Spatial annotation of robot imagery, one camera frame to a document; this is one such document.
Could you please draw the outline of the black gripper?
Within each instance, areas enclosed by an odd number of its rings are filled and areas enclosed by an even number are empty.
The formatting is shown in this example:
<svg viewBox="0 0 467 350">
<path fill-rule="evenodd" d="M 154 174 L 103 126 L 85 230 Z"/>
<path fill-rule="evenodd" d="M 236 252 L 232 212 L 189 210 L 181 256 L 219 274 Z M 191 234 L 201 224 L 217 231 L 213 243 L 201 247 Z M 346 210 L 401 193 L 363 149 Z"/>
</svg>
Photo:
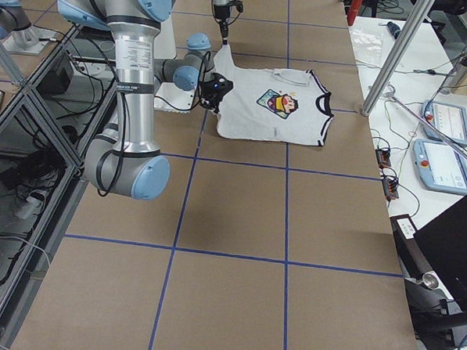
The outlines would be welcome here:
<svg viewBox="0 0 467 350">
<path fill-rule="evenodd" d="M 235 8 L 236 12 L 242 12 L 242 1 L 240 0 L 211 0 L 213 6 L 214 19 L 219 22 L 219 29 L 221 32 L 221 43 L 228 44 L 228 26 L 232 22 L 231 11 Z"/>
<path fill-rule="evenodd" d="M 219 114 L 219 104 L 225 95 L 233 89 L 233 85 L 233 81 L 221 74 L 212 74 L 209 81 L 202 81 L 200 84 L 200 104 L 205 108 L 213 108 L 213 114 Z"/>
</svg>

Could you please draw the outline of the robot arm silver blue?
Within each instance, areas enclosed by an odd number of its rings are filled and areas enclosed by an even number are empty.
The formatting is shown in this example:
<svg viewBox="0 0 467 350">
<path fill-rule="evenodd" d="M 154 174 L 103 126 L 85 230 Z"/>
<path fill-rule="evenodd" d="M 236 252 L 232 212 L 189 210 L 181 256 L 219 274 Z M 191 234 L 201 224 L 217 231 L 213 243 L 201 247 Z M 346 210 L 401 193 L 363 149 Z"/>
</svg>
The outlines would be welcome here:
<svg viewBox="0 0 467 350">
<path fill-rule="evenodd" d="M 228 44 L 229 27 L 237 21 L 244 11 L 243 2 L 240 0 L 210 0 L 211 16 L 217 23 L 221 34 L 221 44 Z"/>
<path fill-rule="evenodd" d="M 172 7 L 172 0 L 57 0 L 66 20 L 113 36 L 117 111 L 84 157 L 83 177 L 101 195 L 152 200 L 166 188 L 171 166 L 153 131 L 154 99 L 162 83 L 196 91 L 200 105 L 214 111 L 233 88 L 215 71 L 205 34 L 189 37 L 189 51 L 180 60 L 155 58 L 155 40 Z"/>
</svg>

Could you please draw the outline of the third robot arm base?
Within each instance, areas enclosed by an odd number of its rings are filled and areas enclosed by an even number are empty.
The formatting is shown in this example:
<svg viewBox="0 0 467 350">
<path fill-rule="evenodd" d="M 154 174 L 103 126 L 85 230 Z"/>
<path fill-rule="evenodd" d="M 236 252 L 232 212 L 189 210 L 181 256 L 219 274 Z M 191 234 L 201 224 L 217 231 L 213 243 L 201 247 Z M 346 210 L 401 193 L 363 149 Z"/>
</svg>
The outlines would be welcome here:
<svg viewBox="0 0 467 350">
<path fill-rule="evenodd" d="M 12 54 L 38 55 L 56 40 L 55 30 L 34 26 L 19 0 L 0 0 L 0 41 Z"/>
</svg>

